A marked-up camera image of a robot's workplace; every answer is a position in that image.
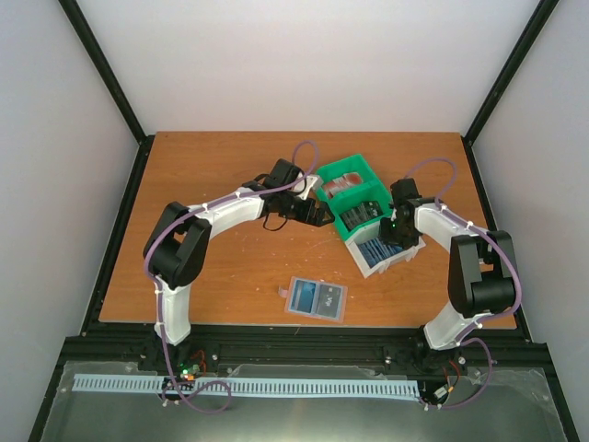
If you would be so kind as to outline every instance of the black cable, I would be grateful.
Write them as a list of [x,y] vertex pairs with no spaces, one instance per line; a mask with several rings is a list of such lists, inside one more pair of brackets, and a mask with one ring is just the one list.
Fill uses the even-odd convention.
[[458,366],[456,365],[456,363],[450,359],[450,361],[448,361],[450,366],[452,366],[452,368],[454,369],[454,371],[456,371],[456,380],[454,381],[454,385],[452,386],[455,387],[458,383],[458,381],[460,380],[460,368],[458,368]]
[[278,230],[280,230],[281,228],[283,228],[284,226],[286,226],[286,223],[288,222],[288,218],[284,219],[284,222],[277,228],[267,228],[266,227],[266,223],[268,223],[268,218],[269,218],[270,214],[267,214],[266,217],[264,218],[264,224],[262,224],[261,226],[264,227],[266,230],[268,230],[269,232],[277,232]]
[[306,190],[306,178],[305,178],[305,187],[303,188],[303,190],[302,190],[301,192],[294,192],[294,191],[291,191],[291,192],[293,192],[293,194],[294,194],[294,195],[300,195],[300,194],[301,194],[301,193],[303,193],[305,190]]

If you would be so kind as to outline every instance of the black metal frame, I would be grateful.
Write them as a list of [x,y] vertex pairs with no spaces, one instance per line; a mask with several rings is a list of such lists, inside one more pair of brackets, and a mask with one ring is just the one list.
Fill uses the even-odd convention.
[[[165,371],[161,360],[161,341],[155,336],[151,324],[103,323],[98,320],[154,136],[145,135],[76,0],[59,0],[59,3],[137,140],[138,151],[92,292],[82,332],[80,336],[67,338],[64,342],[29,441],[40,440],[42,436],[67,361],[134,361],[143,369]],[[477,167],[473,145],[557,3],[558,0],[540,0],[467,134],[462,138],[483,214],[490,229],[496,229],[496,225]],[[531,342],[521,309],[516,313],[515,319],[515,330],[481,330],[473,332],[473,335],[484,338],[500,366],[543,368],[565,434],[570,441],[579,440],[547,346]],[[193,325],[186,344],[206,349],[207,366],[219,373],[246,363],[353,365],[371,367],[387,374],[406,375],[417,380],[439,379],[438,373],[423,374],[403,360],[387,361],[388,355],[402,355],[411,350],[411,338],[416,331],[417,329]],[[473,366],[485,365],[486,356],[481,349],[466,347],[461,352]]]

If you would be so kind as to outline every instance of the white plastic box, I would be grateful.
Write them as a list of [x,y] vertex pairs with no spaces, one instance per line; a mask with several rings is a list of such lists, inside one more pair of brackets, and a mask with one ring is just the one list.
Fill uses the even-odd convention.
[[364,278],[367,278],[373,273],[379,272],[382,273],[392,264],[401,261],[409,261],[411,260],[419,251],[419,249],[425,247],[425,242],[422,238],[419,240],[419,244],[417,246],[411,247],[410,249],[400,251],[396,255],[391,256],[390,258],[379,262],[374,267],[369,267],[368,262],[364,259],[363,254],[358,249],[358,244],[363,244],[370,239],[374,239],[378,236],[378,228],[380,226],[379,219],[377,219],[374,223],[369,224],[368,226],[361,227],[354,234],[349,237],[345,241],[345,245],[350,251],[350,254],[353,257],[353,260],[356,261],[356,265],[360,272],[362,273]]

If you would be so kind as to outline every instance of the red item in bin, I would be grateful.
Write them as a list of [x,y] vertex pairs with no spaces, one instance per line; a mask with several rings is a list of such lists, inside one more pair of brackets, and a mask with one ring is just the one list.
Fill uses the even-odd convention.
[[358,172],[344,173],[335,180],[323,184],[323,191],[327,194],[328,198],[333,198],[338,193],[351,189],[359,184],[362,184],[362,177]]

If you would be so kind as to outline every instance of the black corner post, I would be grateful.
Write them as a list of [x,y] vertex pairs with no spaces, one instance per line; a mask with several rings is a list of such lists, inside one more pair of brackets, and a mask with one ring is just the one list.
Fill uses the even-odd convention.
[[114,72],[112,72],[107,57],[105,57],[104,52],[100,49],[100,45],[98,44],[96,37],[94,37],[94,33],[88,25],[79,4],[76,0],[59,0],[59,3],[69,18],[70,23],[72,23],[77,36],[86,48],[92,63],[94,63],[94,66],[97,68],[104,84],[107,86],[107,89],[117,104],[119,111],[121,111],[122,118],[127,122],[135,140],[137,140],[137,144],[143,144],[146,141],[147,136],[137,120],[137,117],[131,108],[131,104],[129,104],[129,101],[125,97],[117,77],[114,75]]
[[545,23],[548,21],[550,14],[552,14],[558,2],[559,0],[540,0],[538,3],[534,14],[532,14],[532,17],[527,22],[522,35],[520,35],[512,53],[497,76],[487,98],[483,101],[477,116],[468,128],[468,132],[464,136],[465,145],[472,147],[475,144],[475,140],[491,116],[495,106],[499,103],[503,92],[505,92],[512,78],[514,78],[517,69],[524,61],[525,56],[534,44],[542,28],[544,28]]

